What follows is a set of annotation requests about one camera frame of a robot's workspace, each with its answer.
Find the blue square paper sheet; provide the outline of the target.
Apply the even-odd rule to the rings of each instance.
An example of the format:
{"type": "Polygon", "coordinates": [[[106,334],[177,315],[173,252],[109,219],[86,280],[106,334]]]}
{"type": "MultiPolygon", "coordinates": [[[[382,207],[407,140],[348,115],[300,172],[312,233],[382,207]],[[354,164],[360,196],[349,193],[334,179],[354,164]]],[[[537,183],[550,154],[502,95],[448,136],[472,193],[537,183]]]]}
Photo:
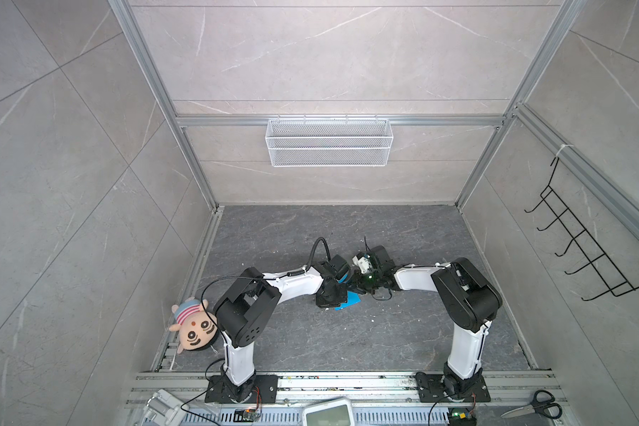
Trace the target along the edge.
{"type": "Polygon", "coordinates": [[[363,291],[358,286],[359,278],[360,275],[358,273],[353,273],[350,278],[344,280],[343,285],[346,290],[346,298],[338,307],[335,307],[336,311],[360,303],[360,296],[363,294],[363,291]]]}

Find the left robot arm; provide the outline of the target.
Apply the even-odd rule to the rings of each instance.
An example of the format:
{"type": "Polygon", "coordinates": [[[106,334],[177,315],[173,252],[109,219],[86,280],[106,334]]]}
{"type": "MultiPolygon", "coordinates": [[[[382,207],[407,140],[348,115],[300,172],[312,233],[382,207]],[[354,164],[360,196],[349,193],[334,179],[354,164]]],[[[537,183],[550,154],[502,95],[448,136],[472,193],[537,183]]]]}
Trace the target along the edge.
{"type": "Polygon", "coordinates": [[[339,307],[347,301],[352,276],[351,266],[340,256],[284,273],[261,273],[255,267],[241,273],[213,308],[224,335],[229,383],[242,386],[255,376],[254,342],[277,305],[314,295],[319,308],[339,307]]]}

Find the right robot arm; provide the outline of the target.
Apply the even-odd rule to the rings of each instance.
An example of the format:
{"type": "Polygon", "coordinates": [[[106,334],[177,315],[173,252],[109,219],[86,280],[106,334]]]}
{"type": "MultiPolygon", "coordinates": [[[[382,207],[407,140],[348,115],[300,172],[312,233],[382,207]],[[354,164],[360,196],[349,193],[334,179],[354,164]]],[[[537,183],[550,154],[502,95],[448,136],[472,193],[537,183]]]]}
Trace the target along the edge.
{"type": "Polygon", "coordinates": [[[482,379],[486,338],[502,307],[500,293],[469,259],[449,263],[396,266],[382,246],[360,252],[351,261],[359,271],[356,286],[363,292],[431,291],[439,295],[454,323],[451,353],[441,384],[450,398],[461,399],[482,379]]]}

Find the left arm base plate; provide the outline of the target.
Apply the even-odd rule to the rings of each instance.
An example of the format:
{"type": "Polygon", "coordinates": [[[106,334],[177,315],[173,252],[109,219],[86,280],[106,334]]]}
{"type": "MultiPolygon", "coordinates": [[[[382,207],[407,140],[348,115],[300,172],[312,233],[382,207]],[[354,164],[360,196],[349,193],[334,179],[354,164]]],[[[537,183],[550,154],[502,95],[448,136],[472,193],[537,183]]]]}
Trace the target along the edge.
{"type": "Polygon", "coordinates": [[[274,404],[279,377],[257,375],[241,385],[234,385],[226,375],[213,376],[204,397],[206,403],[274,404]]]}

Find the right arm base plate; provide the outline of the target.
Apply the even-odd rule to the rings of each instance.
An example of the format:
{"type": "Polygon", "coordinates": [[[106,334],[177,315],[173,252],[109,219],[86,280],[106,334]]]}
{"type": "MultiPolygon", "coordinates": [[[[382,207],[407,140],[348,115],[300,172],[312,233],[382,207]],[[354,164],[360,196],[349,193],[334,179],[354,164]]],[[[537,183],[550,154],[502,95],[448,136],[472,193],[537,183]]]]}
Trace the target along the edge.
{"type": "Polygon", "coordinates": [[[429,375],[417,372],[414,379],[415,388],[422,403],[434,403],[439,399],[463,403],[491,401],[485,378],[481,373],[469,379],[460,379],[453,373],[429,375]]]}

